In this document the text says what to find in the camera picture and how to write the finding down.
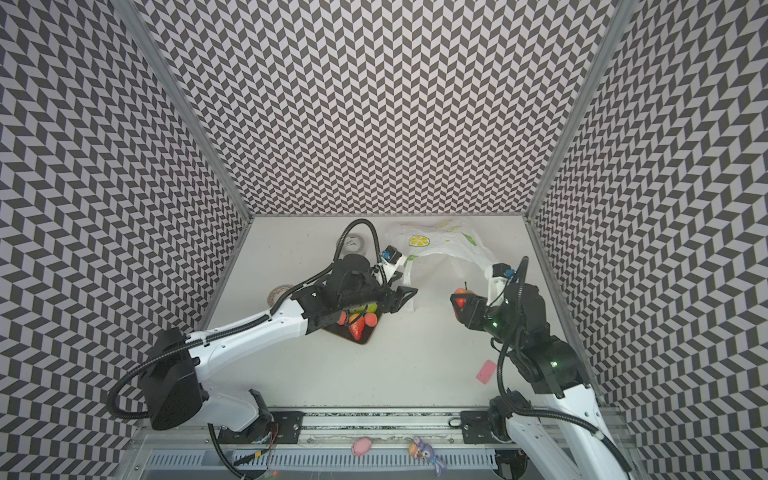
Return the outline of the fake red apple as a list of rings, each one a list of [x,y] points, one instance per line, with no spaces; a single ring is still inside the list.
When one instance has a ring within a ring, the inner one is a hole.
[[[455,304],[460,308],[463,309],[466,305],[466,295],[470,293],[470,290],[468,289],[468,284],[464,283],[463,288],[457,288],[454,292],[455,295],[458,295],[458,298],[455,300]]]

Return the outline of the fake green fruit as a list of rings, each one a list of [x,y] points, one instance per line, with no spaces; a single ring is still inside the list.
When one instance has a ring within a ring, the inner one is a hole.
[[[364,305],[364,306],[358,306],[357,308],[351,309],[350,314],[351,315],[358,315],[362,314],[365,315],[367,313],[376,313],[378,309],[378,305],[376,303]]]

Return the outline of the fake red fruit piece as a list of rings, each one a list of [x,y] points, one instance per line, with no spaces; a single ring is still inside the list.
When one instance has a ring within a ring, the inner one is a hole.
[[[369,328],[375,328],[378,323],[378,316],[375,313],[368,312],[364,315],[364,323]]]

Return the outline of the white plastic bag lemon print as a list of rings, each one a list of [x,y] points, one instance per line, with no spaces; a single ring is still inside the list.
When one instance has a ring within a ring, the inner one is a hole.
[[[408,301],[404,312],[413,313],[424,303],[420,296],[427,292],[429,282],[442,282],[437,269],[446,260],[468,268],[469,279],[461,278],[461,285],[474,280],[469,289],[488,296],[490,271],[499,259],[468,221],[449,218],[431,225],[399,223],[385,231],[385,240],[405,257],[402,285],[418,290],[418,296]]]

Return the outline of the fake red strawberry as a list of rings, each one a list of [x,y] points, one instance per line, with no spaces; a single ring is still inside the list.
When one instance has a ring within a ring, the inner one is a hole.
[[[364,316],[358,316],[351,320],[348,329],[354,341],[360,341],[365,330]]]

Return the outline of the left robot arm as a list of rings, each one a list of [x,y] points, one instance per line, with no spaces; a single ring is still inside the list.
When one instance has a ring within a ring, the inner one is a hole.
[[[395,247],[377,247],[374,263],[359,254],[336,251],[317,274],[283,293],[269,309],[224,327],[184,334],[164,331],[144,362],[109,390],[107,411],[116,419],[149,421],[156,431],[187,424],[251,427],[264,404],[218,387],[216,374],[280,342],[336,324],[360,307],[396,313],[417,290],[400,286],[405,256]]]

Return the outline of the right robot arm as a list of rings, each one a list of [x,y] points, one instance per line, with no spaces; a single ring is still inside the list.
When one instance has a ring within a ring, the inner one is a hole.
[[[526,280],[529,260],[490,268],[488,294],[458,289],[456,319],[498,343],[498,395],[489,403],[493,435],[515,444],[546,479],[630,479],[633,467],[601,414],[587,369],[552,334],[539,289]]]

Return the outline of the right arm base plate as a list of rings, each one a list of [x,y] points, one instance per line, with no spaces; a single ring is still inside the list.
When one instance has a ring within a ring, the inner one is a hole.
[[[513,444],[505,420],[490,411],[466,410],[459,414],[460,430],[465,444]]]

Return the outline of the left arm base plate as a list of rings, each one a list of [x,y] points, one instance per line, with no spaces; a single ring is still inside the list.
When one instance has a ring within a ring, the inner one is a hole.
[[[297,444],[304,417],[302,411],[278,411],[270,417],[261,415],[240,432],[222,428],[217,440],[224,445]]]

